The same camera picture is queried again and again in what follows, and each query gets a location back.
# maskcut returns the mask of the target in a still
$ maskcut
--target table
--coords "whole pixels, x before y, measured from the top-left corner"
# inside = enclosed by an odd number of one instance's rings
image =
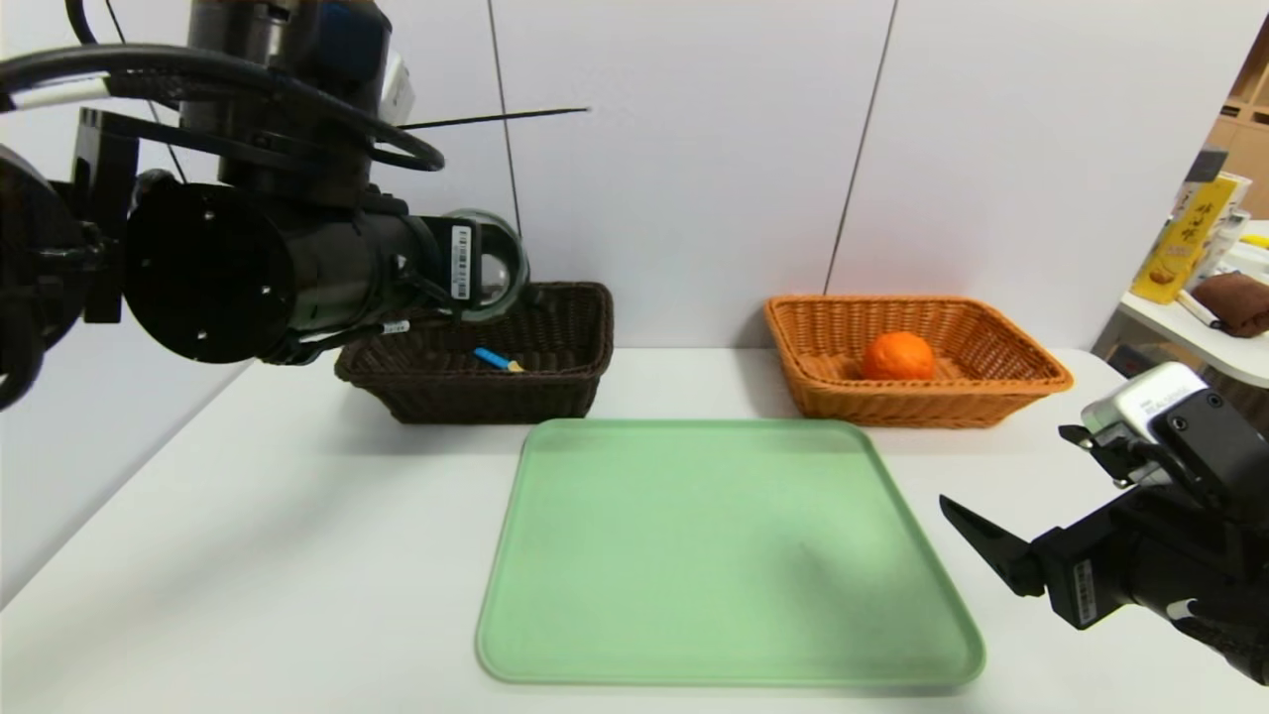
[[[312,368],[253,367],[162,449],[0,615],[5,714],[669,714],[1264,711],[1269,692],[1141,609],[1079,633],[1018,599],[938,495],[1023,538],[1115,496],[1058,440],[1121,383],[985,431],[869,430],[987,642],[957,690],[510,686],[473,634],[525,427],[409,429]],[[792,417],[768,350],[622,349],[594,417]]]
[[[1123,293],[1119,311],[1185,346],[1223,375],[1269,388],[1269,334],[1250,339],[1230,336],[1200,322],[1180,302],[1159,304],[1131,292]]]

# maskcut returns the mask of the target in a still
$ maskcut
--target brown cloth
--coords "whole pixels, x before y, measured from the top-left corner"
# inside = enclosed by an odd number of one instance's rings
[[[1193,294],[1233,336],[1269,331],[1269,284],[1242,273],[1225,273],[1203,280]]]

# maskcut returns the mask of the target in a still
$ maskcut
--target blue marker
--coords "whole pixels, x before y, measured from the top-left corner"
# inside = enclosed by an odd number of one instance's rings
[[[497,368],[499,370],[506,370],[508,373],[524,372],[524,368],[522,368],[519,363],[514,360],[508,360],[506,356],[490,351],[483,346],[477,346],[475,350],[472,350],[472,353],[480,356],[481,360],[489,363],[490,365]]]

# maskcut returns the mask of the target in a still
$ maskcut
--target yellow box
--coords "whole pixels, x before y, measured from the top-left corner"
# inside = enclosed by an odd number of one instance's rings
[[[1160,304],[1176,299],[1190,271],[1203,256],[1207,236],[1222,213],[1231,209],[1231,199],[1247,179],[1225,171],[1212,183],[1203,183],[1188,190],[1176,219],[1164,228],[1162,236],[1151,250],[1132,282],[1132,293]]]

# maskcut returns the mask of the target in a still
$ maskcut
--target orange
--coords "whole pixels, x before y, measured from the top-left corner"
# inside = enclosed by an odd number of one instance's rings
[[[865,380],[933,380],[934,349],[910,331],[886,332],[864,350]]]

